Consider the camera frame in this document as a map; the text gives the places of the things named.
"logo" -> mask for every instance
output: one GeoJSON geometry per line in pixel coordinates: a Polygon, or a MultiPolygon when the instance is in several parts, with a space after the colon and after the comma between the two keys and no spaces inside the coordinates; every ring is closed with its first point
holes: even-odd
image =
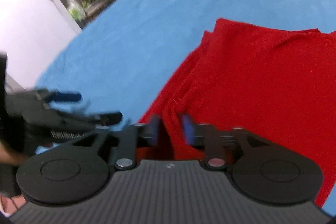
{"type": "Polygon", "coordinates": [[[167,164],[166,167],[172,169],[173,167],[175,167],[175,164],[167,164]]]}
{"type": "Polygon", "coordinates": [[[80,134],[73,134],[73,133],[68,133],[68,132],[58,132],[55,130],[51,131],[51,135],[53,136],[53,138],[55,139],[63,139],[63,140],[70,140],[70,139],[74,139],[74,138],[78,138],[81,135],[80,134]]]}

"metal screw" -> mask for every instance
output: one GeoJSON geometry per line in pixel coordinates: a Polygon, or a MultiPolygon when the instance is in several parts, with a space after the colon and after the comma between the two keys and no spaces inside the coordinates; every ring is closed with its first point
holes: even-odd
{"type": "Polygon", "coordinates": [[[39,101],[42,100],[42,97],[41,97],[41,95],[38,92],[35,94],[35,96],[36,96],[37,100],[39,100],[39,101]]]}
{"type": "Polygon", "coordinates": [[[208,161],[208,164],[212,167],[222,167],[225,164],[225,160],[212,158],[208,161]]]}
{"type": "Polygon", "coordinates": [[[44,104],[43,104],[43,107],[44,107],[45,109],[50,109],[50,105],[48,105],[47,103],[44,103],[44,104]]]}
{"type": "Polygon", "coordinates": [[[115,162],[119,167],[129,167],[133,164],[131,159],[123,158],[115,162]]]}

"white wall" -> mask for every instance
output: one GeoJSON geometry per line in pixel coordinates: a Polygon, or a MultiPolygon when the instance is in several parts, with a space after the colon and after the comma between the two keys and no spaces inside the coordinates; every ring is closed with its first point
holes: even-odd
{"type": "Polygon", "coordinates": [[[0,50],[8,74],[23,87],[38,76],[75,36],[51,0],[0,0],[0,50]]]}

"ribbed black surface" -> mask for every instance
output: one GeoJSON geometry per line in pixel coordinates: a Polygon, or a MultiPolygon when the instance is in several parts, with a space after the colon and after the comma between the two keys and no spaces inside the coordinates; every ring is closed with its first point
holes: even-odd
{"type": "Polygon", "coordinates": [[[48,208],[27,203],[14,224],[323,224],[330,218],[312,203],[269,207],[236,191],[223,173],[198,161],[143,160],[117,172],[99,195],[48,208]]]}

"red cloth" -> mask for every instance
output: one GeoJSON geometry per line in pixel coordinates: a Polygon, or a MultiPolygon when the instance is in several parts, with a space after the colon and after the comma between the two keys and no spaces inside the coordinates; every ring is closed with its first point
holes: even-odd
{"type": "Polygon", "coordinates": [[[242,126],[314,160],[322,206],[336,181],[336,32],[283,31],[219,19],[173,74],[141,122],[161,115],[174,158],[202,159],[185,144],[179,115],[242,126]]]}

